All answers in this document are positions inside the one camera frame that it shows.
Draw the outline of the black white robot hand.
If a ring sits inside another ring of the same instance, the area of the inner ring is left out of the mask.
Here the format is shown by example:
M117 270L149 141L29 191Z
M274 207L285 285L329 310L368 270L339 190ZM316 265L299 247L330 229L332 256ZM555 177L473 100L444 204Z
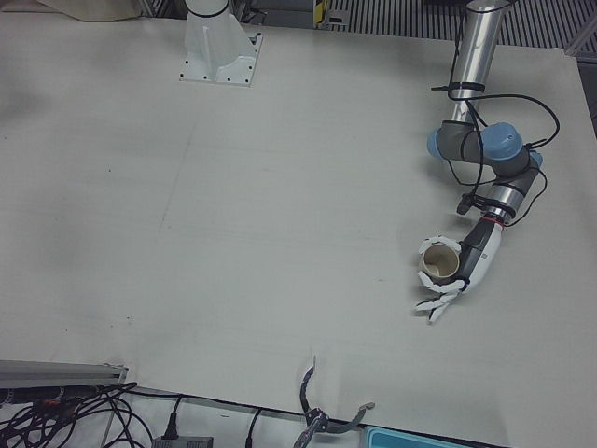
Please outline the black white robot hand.
M500 247L504 222L493 215L479 219L461 241L443 235L429 237L418 250L417 275L434 296L417 303L434 323L459 296L474 289L485 277Z

